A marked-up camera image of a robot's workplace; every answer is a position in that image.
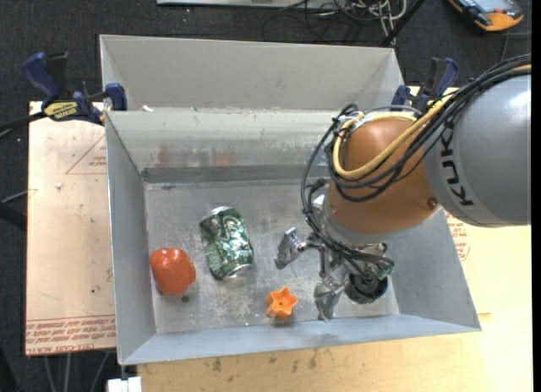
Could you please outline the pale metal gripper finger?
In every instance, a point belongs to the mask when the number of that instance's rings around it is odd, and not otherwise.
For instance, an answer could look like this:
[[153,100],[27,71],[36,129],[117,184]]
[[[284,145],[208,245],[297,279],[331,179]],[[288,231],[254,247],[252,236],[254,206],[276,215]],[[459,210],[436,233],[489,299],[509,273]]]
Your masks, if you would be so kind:
[[318,310],[318,320],[329,322],[333,319],[334,307],[345,290],[344,280],[322,280],[314,289],[314,303]]
[[275,266],[282,270],[287,265],[295,261],[306,248],[306,242],[304,242],[298,236],[298,229],[293,226],[284,232],[282,240],[280,241],[277,254],[274,258]]

